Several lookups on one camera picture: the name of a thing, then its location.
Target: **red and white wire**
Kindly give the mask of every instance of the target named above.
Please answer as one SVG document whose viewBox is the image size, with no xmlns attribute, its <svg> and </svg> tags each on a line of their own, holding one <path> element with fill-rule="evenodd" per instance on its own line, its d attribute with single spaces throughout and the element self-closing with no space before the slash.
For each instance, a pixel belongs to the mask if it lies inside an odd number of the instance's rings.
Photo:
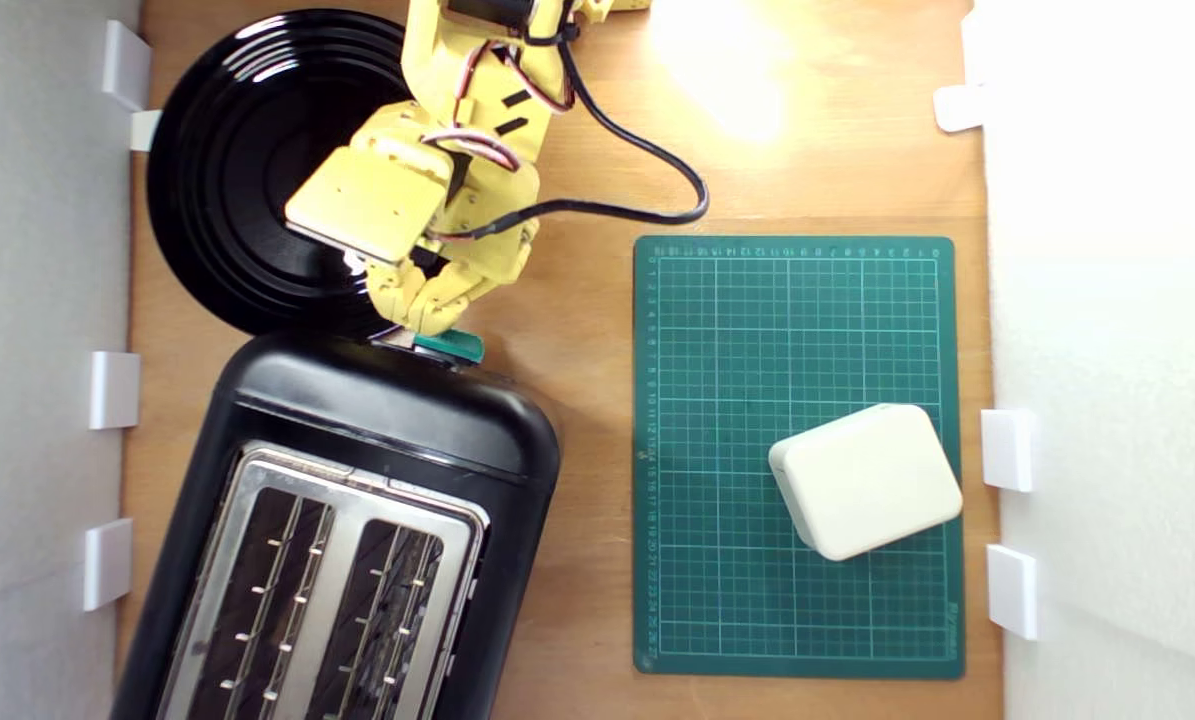
<svg viewBox="0 0 1195 720">
<path fill-rule="evenodd" d="M 484 158 L 492 161 L 492 164 L 500 165 L 501 168 L 510 170 L 514 173 L 521 170 L 521 158 L 519 158 L 511 147 L 507 146 L 502 140 L 479 131 L 479 129 L 436 129 L 436 131 L 425 133 L 423 137 L 419 137 L 419 142 L 427 143 L 447 141 L 455 142 L 460 146 L 460 149 L 468 152 L 470 155 Z"/>
<path fill-rule="evenodd" d="M 511 49 L 505 55 L 505 64 L 511 68 L 520 79 L 521 85 L 525 86 L 525 91 L 528 92 L 531 97 L 534 97 L 538 101 L 545 105 L 549 110 L 552 110 L 552 115 L 569 113 L 570 109 L 575 106 L 575 87 L 570 85 L 570 78 L 562 79 L 562 92 L 564 92 L 564 100 L 557 101 L 552 96 L 549 96 L 543 87 L 539 87 L 537 82 L 531 79 L 529 74 L 521 68 L 521 59 L 517 53 Z"/>
</svg>

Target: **black cable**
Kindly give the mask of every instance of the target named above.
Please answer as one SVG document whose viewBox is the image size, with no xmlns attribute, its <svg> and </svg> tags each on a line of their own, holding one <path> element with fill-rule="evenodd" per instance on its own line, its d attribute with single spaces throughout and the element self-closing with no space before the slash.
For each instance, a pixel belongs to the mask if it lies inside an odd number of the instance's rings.
<svg viewBox="0 0 1195 720">
<path fill-rule="evenodd" d="M 569 10 L 572 5 L 572 0 L 568 1 L 564 12 L 560 14 L 562 27 L 557 31 L 556 37 L 564 37 L 566 35 L 566 21 L 570 17 Z M 575 63 L 575 56 L 570 51 L 569 41 L 557 42 L 557 53 L 560 55 L 562 68 L 564 68 L 566 76 L 570 78 L 570 85 L 574 86 L 575 94 L 583 101 L 584 107 L 588 109 L 588 113 L 592 115 L 601 127 L 605 127 L 611 135 L 629 142 L 638 149 L 649 152 L 649 154 L 656 156 L 657 159 L 664 161 L 664 164 L 670 165 L 676 172 L 681 173 L 688 179 L 690 185 L 694 189 L 697 196 L 697 204 L 693 209 L 685 213 L 657 213 L 655 210 L 641 210 L 637 208 L 626 208 L 624 205 L 611 205 L 606 202 L 595 202 L 592 199 L 547 199 L 544 202 L 537 202 L 534 205 L 515 210 L 502 217 L 491 220 L 491 222 L 483 224 L 479 228 L 472 230 L 460 232 L 452 234 L 452 236 L 465 238 L 465 240 L 477 240 L 477 238 L 491 236 L 491 234 L 497 234 L 515 227 L 515 224 L 521 224 L 527 222 L 529 219 L 538 219 L 539 215 L 549 215 L 552 213 L 583 213 L 589 215 L 603 215 L 607 219 L 624 219 L 633 220 L 635 222 L 652 223 L 652 224 L 688 224 L 701 219 L 703 215 L 707 214 L 707 205 L 711 204 L 711 197 L 707 195 L 707 184 L 703 180 L 694 168 L 690 167 L 685 160 L 681 160 L 673 152 L 668 152 L 664 147 L 660 147 L 656 143 L 635 135 L 629 129 L 620 127 L 614 119 L 611 119 L 608 115 L 600 106 L 598 101 L 593 100 L 592 92 L 588 92 L 588 86 L 584 85 L 583 78 L 580 76 L 580 68 Z"/>
</svg>

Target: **white wall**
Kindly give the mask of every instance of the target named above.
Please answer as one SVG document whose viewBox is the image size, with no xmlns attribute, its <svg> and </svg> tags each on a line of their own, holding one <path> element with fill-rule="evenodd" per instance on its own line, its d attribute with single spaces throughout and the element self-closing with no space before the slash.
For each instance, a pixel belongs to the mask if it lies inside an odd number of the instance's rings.
<svg viewBox="0 0 1195 720">
<path fill-rule="evenodd" d="M 980 0 L 995 398 L 1038 416 L 1009 720 L 1195 720 L 1195 1 Z"/>
<path fill-rule="evenodd" d="M 108 714 L 114 610 L 81 613 L 82 533 L 117 518 L 120 433 L 86 429 L 125 347 L 129 115 L 99 92 L 137 0 L 0 0 L 0 716 Z"/>
</svg>

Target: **grid lines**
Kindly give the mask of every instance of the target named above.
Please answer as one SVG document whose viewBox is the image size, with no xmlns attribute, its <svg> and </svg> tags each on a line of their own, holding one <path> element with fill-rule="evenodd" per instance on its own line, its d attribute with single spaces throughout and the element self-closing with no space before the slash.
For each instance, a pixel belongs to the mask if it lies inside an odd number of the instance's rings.
<svg viewBox="0 0 1195 720">
<path fill-rule="evenodd" d="M 960 521 L 827 561 L 797 539 L 766 461 L 780 438 L 912 402 L 957 468 L 950 256 L 931 238 L 643 238 L 643 670 L 960 673 Z"/>
</svg>

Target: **white bracket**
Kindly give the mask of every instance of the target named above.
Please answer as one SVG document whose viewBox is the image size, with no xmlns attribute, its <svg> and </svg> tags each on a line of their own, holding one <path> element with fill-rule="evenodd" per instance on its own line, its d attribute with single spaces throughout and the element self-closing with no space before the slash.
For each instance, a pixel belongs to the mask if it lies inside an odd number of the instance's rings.
<svg viewBox="0 0 1195 720">
<path fill-rule="evenodd" d="M 90 361 L 90 429 L 135 427 L 139 424 L 140 356 L 94 352 Z"/>
<path fill-rule="evenodd" d="M 153 137 L 157 135 L 157 123 L 163 122 L 161 110 L 145 110 L 130 115 L 130 149 L 148 152 L 153 149 Z"/>
<path fill-rule="evenodd" d="M 104 92 L 139 113 L 148 107 L 153 49 L 117 20 L 108 20 L 104 41 Z"/>
<path fill-rule="evenodd" d="M 989 544 L 989 619 L 1027 641 L 1037 639 L 1037 561 Z"/>
<path fill-rule="evenodd" d="M 944 133 L 961 133 L 983 124 L 987 115 L 985 84 L 989 76 L 991 56 L 986 26 L 983 10 L 972 10 L 962 18 L 966 82 L 939 87 L 934 92 L 934 123 Z"/>
<path fill-rule="evenodd" d="M 134 558 L 135 531 L 130 519 L 86 530 L 82 610 L 99 610 L 130 592 Z"/>
<path fill-rule="evenodd" d="M 980 413 L 983 481 L 1016 492 L 1032 492 L 1032 414 L 1025 410 Z"/>
</svg>

